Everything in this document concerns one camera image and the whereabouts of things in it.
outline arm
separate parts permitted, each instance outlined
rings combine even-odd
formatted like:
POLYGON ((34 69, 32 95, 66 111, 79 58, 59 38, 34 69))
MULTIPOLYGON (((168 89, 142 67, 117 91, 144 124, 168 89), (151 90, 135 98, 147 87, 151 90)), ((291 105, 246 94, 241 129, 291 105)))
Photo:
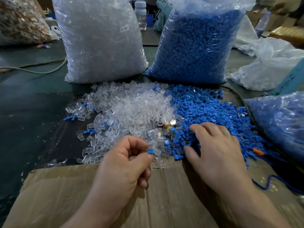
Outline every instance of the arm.
POLYGON ((230 206, 243 228, 288 228, 270 199, 257 190, 249 176, 240 144, 224 126, 205 122, 190 130, 201 145, 201 156, 190 146, 184 150, 202 180, 230 206))
POLYGON ((120 139, 104 156, 84 203, 62 228, 110 227, 127 205, 136 185, 148 187, 153 159, 153 155, 146 152, 148 148, 149 144, 137 137, 120 139))

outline clear water bottle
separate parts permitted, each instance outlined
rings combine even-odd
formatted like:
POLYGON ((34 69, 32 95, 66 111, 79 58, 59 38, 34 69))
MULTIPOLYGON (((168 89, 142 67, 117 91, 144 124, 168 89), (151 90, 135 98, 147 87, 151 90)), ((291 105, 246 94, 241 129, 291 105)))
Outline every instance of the clear water bottle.
POLYGON ((147 29, 146 2, 145 1, 136 1, 134 11, 135 11, 138 23, 139 23, 140 30, 146 30, 147 29))
POLYGON ((264 33, 264 31, 268 25, 270 15, 271 15, 271 12, 265 13, 264 16, 259 20, 256 27, 254 28, 258 38, 260 38, 262 36, 262 34, 264 33))

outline bag of blue plastic pieces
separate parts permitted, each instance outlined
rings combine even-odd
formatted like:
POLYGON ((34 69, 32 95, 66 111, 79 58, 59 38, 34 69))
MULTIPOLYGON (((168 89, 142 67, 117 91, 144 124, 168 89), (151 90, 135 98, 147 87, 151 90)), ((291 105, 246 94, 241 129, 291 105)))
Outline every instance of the bag of blue plastic pieces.
POLYGON ((240 22, 256 0, 168 0, 153 65, 145 75, 166 82, 221 84, 240 22))
POLYGON ((304 92, 246 100, 265 134, 304 167, 304 92))

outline orange plastic tip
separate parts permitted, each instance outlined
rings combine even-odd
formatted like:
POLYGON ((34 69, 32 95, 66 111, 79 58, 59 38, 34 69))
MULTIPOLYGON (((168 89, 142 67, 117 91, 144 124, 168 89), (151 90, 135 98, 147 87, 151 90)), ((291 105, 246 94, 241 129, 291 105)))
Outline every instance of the orange plastic tip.
POLYGON ((258 154, 258 155, 264 155, 264 152, 261 151, 260 149, 253 148, 252 152, 254 152, 254 153, 258 154))

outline pile of blue plastic pieces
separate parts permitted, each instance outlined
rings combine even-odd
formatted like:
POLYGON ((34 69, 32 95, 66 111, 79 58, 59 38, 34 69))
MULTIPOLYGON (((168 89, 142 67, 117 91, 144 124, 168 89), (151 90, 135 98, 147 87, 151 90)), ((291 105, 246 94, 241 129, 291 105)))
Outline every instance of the pile of blue plastic pieces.
POLYGON ((227 102, 221 102, 222 90, 200 89, 193 86, 169 85, 173 96, 172 105, 178 106, 176 113, 184 118, 182 132, 174 138, 173 155, 175 159, 184 157, 183 147, 186 145, 196 146, 199 144, 195 134, 189 130, 189 126, 196 123, 213 122, 216 125, 226 126, 231 135, 238 138, 244 160, 248 157, 256 159, 253 148, 259 149, 264 154, 270 154, 279 158, 279 153, 264 147, 266 141, 258 135, 257 130, 251 125, 250 117, 245 107, 236 107, 227 102))
POLYGON ((224 83, 227 59, 243 16, 239 10, 198 15, 173 9, 156 59, 145 75, 171 83, 224 83))
POLYGON ((304 168, 304 92, 248 99, 258 125, 304 168))

